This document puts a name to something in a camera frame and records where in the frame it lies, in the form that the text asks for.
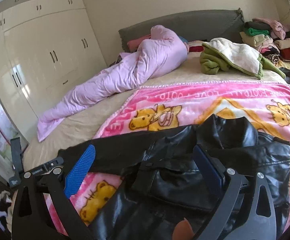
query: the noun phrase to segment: green fleece blanket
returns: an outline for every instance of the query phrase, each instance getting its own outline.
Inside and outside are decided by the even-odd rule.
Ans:
[[[264,34],[270,36],[270,32],[267,30],[257,30],[254,28],[244,28],[243,31],[248,35],[248,36],[256,36],[259,34]]]
[[[268,59],[247,44],[233,43],[224,38],[215,38],[204,42],[204,51],[200,54],[202,72],[214,75],[221,69],[228,71],[230,67],[261,79],[263,69],[278,73],[283,79],[286,75],[276,68]]]

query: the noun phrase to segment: silver pivot bolt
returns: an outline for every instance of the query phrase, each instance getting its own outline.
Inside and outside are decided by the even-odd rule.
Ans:
[[[57,175],[57,174],[60,174],[61,171],[62,171],[61,168],[55,168],[55,169],[53,170],[53,173],[54,173],[55,175]]]
[[[263,179],[265,177],[261,172],[257,173],[257,176],[258,176],[258,178],[261,178],[261,179]]]
[[[31,176],[31,173],[30,172],[26,172],[25,174],[24,174],[24,178],[29,178]]]
[[[229,169],[227,169],[227,173],[230,174],[230,175],[234,175],[236,172],[235,172],[234,169],[229,168]]]

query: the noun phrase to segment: gray headboard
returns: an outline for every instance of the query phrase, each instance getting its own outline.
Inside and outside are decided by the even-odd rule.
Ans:
[[[119,30],[122,48],[130,52],[127,42],[150,34],[155,25],[163,25],[188,41],[226,38],[242,43],[239,32],[243,31],[243,12],[240,10],[201,10],[175,13],[148,20]]]

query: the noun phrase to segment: mattress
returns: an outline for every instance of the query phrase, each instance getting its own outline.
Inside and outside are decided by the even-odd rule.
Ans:
[[[257,80],[236,69],[219,72],[217,75],[206,75],[200,70],[199,52],[188,54],[187,60],[176,70],[159,78],[148,80],[144,86],[167,85],[189,82],[206,82],[222,80]],[[286,84],[277,73],[264,70],[263,81],[276,81]],[[133,94],[134,90],[113,95],[96,105],[70,117],[67,117],[41,143],[37,137],[32,140],[23,155],[24,170],[27,171],[55,157],[59,149],[77,145],[94,137],[100,126]]]

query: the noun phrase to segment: wardrobe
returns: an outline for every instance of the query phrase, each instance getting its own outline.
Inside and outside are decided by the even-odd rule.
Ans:
[[[0,13],[0,101],[27,141],[44,111],[106,67],[82,0],[30,0]]]

